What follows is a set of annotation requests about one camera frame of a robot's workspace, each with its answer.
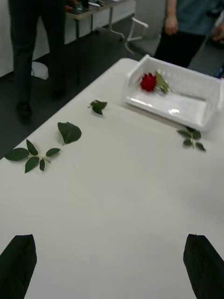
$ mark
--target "dark floor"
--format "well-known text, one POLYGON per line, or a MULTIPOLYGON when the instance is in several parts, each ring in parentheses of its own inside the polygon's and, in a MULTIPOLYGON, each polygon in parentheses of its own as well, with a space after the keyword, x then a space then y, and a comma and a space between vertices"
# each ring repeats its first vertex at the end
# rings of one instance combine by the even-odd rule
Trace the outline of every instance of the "dark floor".
MULTIPOLYGON (((114 29, 127 36, 130 30, 131 18, 114 25, 114 29)), ((112 40, 103 34, 85 36, 82 42, 82 80, 80 86, 76 85, 76 42, 66 45, 66 67, 68 92, 59 102, 53 102, 48 92, 45 80, 33 77, 32 86, 32 109, 34 111, 32 123, 22 125, 16 117, 15 105, 16 94, 13 83, 13 74, 0 78, 0 158, 10 149, 18 145, 34 130, 41 126, 48 118, 74 98, 80 91, 87 87, 93 80, 99 77, 119 59, 127 57, 127 51, 123 43, 112 40)), ((48 64, 48 55, 38 61, 48 64)), ((196 71, 213 75, 216 69, 223 63, 223 50, 212 46, 206 48, 194 60, 191 68, 196 71)))

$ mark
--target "white plastic basket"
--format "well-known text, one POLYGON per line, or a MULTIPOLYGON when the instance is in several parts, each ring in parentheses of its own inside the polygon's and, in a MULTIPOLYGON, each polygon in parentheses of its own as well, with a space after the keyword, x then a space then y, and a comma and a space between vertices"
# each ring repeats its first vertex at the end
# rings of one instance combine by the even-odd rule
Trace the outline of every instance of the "white plastic basket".
POLYGON ((185 126, 206 131, 220 107, 221 80, 169 64, 146 55, 127 75, 123 98, 125 102, 158 114, 185 126), (195 97, 169 92, 167 95, 142 90, 145 74, 159 72, 171 90, 195 97))

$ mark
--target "white wall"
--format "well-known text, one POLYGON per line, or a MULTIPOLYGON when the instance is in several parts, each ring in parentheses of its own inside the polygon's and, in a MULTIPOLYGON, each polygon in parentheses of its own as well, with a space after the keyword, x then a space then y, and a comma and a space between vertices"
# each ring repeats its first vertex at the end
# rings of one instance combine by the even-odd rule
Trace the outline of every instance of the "white wall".
MULTIPOLYGON (((121 4, 114 9, 113 22, 119 21, 134 12, 134 0, 121 4)), ((99 12, 94 15, 94 27, 104 26, 109 20, 109 10, 99 12)), ((90 18, 81 21, 80 35, 84 36, 90 31, 90 18)), ((74 41, 76 37, 75 22, 67 18, 66 21, 66 43, 74 41)), ((38 24, 38 34, 34 59, 48 53, 46 33, 41 20, 38 24)), ((10 40, 10 20, 8 14, 7 0, 0 0, 0 76, 13 70, 13 54, 10 40)))

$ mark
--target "chair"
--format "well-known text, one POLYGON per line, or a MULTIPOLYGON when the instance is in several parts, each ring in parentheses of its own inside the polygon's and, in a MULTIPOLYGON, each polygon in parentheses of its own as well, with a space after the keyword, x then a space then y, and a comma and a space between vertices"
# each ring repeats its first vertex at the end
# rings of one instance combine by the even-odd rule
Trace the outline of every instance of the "chair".
POLYGON ((126 40, 129 52, 154 56, 160 42, 166 0, 137 0, 130 34, 126 40))

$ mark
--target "person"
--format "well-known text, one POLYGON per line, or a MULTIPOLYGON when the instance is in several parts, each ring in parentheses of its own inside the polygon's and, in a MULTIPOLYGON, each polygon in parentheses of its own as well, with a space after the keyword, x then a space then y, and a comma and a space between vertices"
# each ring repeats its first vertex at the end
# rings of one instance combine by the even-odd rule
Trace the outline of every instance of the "person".
POLYGON ((14 80, 18 93, 17 113, 29 122, 32 56, 37 22, 42 17, 51 54, 52 97, 66 91, 63 47, 65 35, 65 0, 8 0, 11 17, 11 38, 14 54, 14 80))
MULTIPOLYGON (((188 67, 216 19, 209 11, 224 8, 223 0, 168 0, 165 27, 155 58, 188 67)), ((214 32, 214 41, 224 38, 224 23, 214 32)))

